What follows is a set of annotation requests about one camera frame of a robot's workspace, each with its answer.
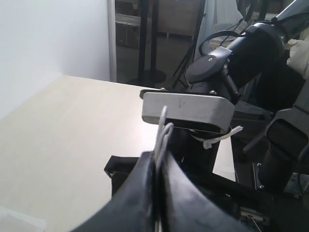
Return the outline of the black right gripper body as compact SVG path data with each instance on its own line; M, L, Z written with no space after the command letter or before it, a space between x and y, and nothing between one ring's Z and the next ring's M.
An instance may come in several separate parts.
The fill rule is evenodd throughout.
M300 151L308 137L279 127L258 173L264 190L255 190L212 172L215 149L174 130L161 143L159 157L112 156L105 166L112 198L103 209L106 232L153 232L157 221L165 232L251 232L243 212L261 216L267 232L306 232L309 212L284 193L293 168L305 169Z

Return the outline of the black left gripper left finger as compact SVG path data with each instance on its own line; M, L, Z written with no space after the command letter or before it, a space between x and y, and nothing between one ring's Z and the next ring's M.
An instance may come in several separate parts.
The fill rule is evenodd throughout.
M111 156L105 173L112 180L112 198L76 232L153 232L155 230L152 152L140 157Z

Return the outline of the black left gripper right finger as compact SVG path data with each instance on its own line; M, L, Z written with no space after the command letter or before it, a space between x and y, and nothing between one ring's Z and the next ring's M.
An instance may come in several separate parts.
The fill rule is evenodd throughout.
M171 152L162 158L159 203L163 232L250 232L228 215L187 178Z

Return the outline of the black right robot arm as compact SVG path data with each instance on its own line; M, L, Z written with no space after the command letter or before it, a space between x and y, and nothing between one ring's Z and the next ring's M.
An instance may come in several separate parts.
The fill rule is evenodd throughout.
M153 151L112 156L105 172L112 198L79 226L91 232L306 232L309 211L296 196L309 186L309 93L278 111L267 125L269 147L253 166L255 187L214 174L221 140L242 130L232 124L241 89L284 53L309 26L309 3L295 0L278 16L257 22L192 63L185 92L140 92L142 120L157 124Z

